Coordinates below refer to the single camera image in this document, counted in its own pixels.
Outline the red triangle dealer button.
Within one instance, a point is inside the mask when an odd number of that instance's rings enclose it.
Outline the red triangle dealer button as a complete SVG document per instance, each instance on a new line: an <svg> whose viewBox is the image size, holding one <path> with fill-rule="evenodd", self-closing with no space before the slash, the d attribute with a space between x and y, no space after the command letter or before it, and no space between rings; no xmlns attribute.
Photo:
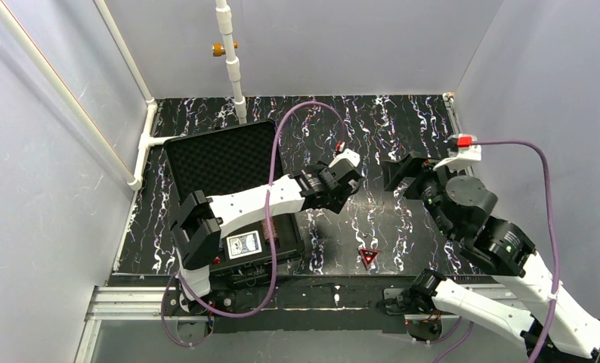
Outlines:
<svg viewBox="0 0 600 363"><path fill-rule="evenodd" d="M378 250L359 248L358 254L360 256L361 263L366 270L369 270L373 263L376 261L380 252Z"/></svg>

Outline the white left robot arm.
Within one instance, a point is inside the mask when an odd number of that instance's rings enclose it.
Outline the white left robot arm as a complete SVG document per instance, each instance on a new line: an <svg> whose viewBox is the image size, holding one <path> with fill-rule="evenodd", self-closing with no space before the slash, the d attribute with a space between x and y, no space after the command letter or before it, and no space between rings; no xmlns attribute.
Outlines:
<svg viewBox="0 0 600 363"><path fill-rule="evenodd" d="M345 150L331 163L319 162L270 184L233 194L189 194L172 213L170 232L180 268L178 279L190 301L210 293L210 265L220 243L242 227L266 216L327 209L340 213L360 187L360 157Z"/></svg>

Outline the brown poker chip stack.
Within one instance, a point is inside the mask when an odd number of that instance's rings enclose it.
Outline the brown poker chip stack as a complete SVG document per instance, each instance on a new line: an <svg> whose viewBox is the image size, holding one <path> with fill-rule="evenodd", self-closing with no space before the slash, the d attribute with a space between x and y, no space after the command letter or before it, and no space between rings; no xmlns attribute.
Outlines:
<svg viewBox="0 0 600 363"><path fill-rule="evenodd" d="M274 221L271 221L271 222L263 221L262 228L263 228L264 240L266 241L267 244L269 244L272 240L276 244L279 242L276 225L275 225Z"/></svg>

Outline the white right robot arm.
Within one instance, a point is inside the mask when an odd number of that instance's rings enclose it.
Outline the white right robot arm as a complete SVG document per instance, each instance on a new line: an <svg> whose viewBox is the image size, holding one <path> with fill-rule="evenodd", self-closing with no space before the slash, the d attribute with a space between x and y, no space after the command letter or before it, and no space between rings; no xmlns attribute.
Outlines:
<svg viewBox="0 0 600 363"><path fill-rule="evenodd" d="M600 362L600 319L585 311L547 268L531 239L493 215L497 197L476 177L452 172L444 161L409 153L382 162L385 189L402 181L447 239L483 273L512 292L521 308L489 299L427 268L380 307L390 315L449 312L513 342L538 362Z"/></svg>

